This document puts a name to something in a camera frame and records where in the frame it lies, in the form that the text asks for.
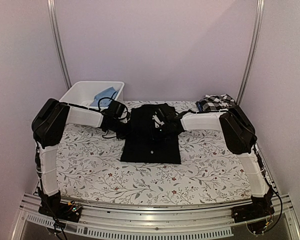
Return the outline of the black long sleeve shirt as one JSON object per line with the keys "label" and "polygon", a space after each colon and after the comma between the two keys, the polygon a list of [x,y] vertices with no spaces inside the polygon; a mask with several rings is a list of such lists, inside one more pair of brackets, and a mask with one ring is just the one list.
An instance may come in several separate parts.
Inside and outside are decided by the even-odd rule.
{"label": "black long sleeve shirt", "polygon": [[[151,139],[151,130],[155,128],[152,115],[156,110],[163,112],[166,123],[160,127],[176,136],[165,141]],[[176,109],[167,103],[144,104],[131,110],[128,122],[130,134],[126,137],[121,162],[146,164],[181,164],[179,135],[185,130]]]}

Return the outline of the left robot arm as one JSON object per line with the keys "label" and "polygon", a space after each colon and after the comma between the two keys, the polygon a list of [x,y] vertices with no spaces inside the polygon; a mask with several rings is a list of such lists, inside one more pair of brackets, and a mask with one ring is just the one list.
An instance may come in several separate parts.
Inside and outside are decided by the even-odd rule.
{"label": "left robot arm", "polygon": [[105,109],[94,109],[54,98],[46,101],[31,124],[36,142],[36,172],[39,177],[39,196],[42,206],[53,216],[64,213],[61,193],[57,183],[57,150],[66,125],[74,124],[112,131],[118,139],[128,133],[127,106],[112,99]]}

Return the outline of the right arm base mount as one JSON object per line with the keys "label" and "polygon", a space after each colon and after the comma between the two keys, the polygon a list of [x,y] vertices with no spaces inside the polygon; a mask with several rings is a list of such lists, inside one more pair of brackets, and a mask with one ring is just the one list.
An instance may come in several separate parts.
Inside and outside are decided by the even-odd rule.
{"label": "right arm base mount", "polygon": [[257,200],[245,205],[235,206],[231,208],[231,217],[235,223],[255,220],[270,216],[275,213],[272,201]]}

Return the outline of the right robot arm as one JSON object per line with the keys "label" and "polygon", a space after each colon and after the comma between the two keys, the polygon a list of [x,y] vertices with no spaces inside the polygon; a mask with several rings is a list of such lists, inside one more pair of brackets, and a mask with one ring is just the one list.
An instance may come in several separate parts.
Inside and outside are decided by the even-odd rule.
{"label": "right robot arm", "polygon": [[189,109],[176,113],[169,109],[169,105],[163,104],[155,108],[150,118],[154,123],[154,132],[160,137],[192,130],[221,131],[228,151],[240,160],[250,183],[250,216],[259,218],[272,206],[274,191],[266,179],[265,165],[256,149],[255,129],[238,105],[219,111]]}

